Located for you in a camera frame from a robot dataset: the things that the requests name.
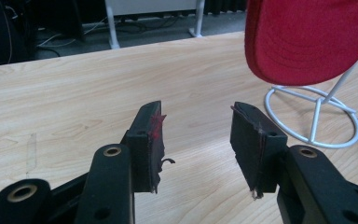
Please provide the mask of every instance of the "red cap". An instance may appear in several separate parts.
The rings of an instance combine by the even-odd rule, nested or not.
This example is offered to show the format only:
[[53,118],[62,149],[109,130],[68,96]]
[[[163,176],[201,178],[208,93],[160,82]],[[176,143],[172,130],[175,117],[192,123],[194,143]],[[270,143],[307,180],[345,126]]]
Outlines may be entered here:
[[337,77],[358,60],[358,0],[249,0],[245,54],[273,84]]

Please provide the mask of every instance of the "black curtain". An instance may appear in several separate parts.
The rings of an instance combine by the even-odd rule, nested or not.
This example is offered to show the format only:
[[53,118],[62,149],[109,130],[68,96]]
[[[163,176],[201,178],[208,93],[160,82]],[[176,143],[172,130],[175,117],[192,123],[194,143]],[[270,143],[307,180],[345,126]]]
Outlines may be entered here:
[[246,3],[246,0],[205,0],[204,14],[219,15],[221,12],[244,11]]

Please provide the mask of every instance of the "dark floor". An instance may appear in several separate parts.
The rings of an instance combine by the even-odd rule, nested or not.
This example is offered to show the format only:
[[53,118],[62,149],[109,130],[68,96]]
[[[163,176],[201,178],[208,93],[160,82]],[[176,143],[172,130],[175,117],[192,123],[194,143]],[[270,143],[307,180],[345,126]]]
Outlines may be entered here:
[[[152,44],[177,39],[193,38],[188,28],[194,27],[195,16],[148,18],[138,21],[126,21],[117,24],[117,39],[121,48]],[[245,22],[244,12],[228,12],[218,16],[206,15],[202,21],[202,35],[219,35],[231,32],[243,31]],[[38,32],[38,43],[41,48],[37,51],[37,60],[81,54],[99,50],[110,49],[109,30],[104,22],[87,24],[84,26],[85,41],[63,38],[57,36],[48,42],[49,38],[56,35],[51,31]]]

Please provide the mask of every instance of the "wooden table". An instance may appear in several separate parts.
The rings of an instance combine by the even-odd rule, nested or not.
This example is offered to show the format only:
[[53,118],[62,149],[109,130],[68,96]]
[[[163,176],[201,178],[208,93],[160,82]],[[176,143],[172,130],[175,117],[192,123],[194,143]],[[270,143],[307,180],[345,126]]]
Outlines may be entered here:
[[[276,194],[253,200],[229,143],[230,106],[264,111],[269,86],[246,65],[243,33],[0,66],[0,190],[23,178],[56,188],[86,173],[94,151],[119,143],[141,105],[161,100],[166,157],[176,164],[164,164],[157,195],[136,194],[137,222],[282,223]],[[358,66],[337,98],[358,109]],[[310,109],[274,99],[282,119],[308,129]],[[345,116],[326,111],[322,140],[351,135]],[[323,152],[358,184],[358,142]]]

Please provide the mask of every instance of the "gray carpet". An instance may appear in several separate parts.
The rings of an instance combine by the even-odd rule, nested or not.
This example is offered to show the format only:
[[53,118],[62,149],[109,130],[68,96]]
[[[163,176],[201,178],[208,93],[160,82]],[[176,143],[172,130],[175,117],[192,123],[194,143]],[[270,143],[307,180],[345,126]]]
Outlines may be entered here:
[[[244,12],[228,12],[218,16],[204,15],[201,34],[219,35],[243,31],[245,22]],[[188,28],[194,27],[195,16],[172,18],[149,18],[138,21],[126,21],[117,24],[117,40],[121,48],[165,42],[178,39],[193,38]],[[35,55],[37,60],[54,58],[59,55],[68,56],[87,52],[110,49],[109,30],[104,22],[84,25],[85,41],[57,36],[42,45]],[[56,35],[48,30],[38,32],[38,43],[43,43]]]

